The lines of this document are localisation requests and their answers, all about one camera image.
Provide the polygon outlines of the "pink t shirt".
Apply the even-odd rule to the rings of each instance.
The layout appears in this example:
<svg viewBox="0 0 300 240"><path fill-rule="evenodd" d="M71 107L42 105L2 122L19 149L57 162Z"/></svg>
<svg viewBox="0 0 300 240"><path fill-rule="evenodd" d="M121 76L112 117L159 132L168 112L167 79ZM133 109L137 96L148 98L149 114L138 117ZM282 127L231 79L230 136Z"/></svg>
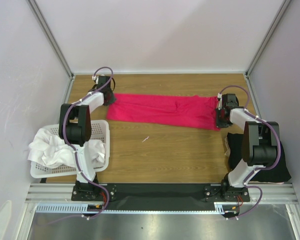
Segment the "pink t shirt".
<svg viewBox="0 0 300 240"><path fill-rule="evenodd" d="M106 114L109 120L220 130L216 126L218 100L215 96L117 93L115 97Z"/></svg>

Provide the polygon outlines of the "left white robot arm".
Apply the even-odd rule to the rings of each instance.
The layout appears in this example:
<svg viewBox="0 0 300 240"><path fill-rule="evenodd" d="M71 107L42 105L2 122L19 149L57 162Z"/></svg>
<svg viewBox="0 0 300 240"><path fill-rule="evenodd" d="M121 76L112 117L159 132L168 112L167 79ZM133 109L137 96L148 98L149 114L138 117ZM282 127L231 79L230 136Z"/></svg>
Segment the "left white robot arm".
<svg viewBox="0 0 300 240"><path fill-rule="evenodd" d="M115 102L113 90L116 83L112 76L93 75L94 85L87 95L74 103L60 107L59 137L72 148L76 168L76 181L72 201L95 201L106 193L99 185L93 158L89 151L92 135L91 113L100 106Z"/></svg>

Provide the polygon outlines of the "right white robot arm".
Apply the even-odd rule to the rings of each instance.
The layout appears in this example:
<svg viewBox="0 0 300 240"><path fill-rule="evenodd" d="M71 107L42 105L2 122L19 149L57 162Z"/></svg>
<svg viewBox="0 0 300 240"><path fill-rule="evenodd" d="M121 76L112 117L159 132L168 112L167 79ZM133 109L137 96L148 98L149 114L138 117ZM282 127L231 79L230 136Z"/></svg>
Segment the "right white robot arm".
<svg viewBox="0 0 300 240"><path fill-rule="evenodd" d="M265 121L239 106L235 94L217 95L216 126L237 125L243 130L241 160L221 181L220 196L232 201L248 192L249 181L260 171L273 169L281 157L280 130L277 122Z"/></svg>

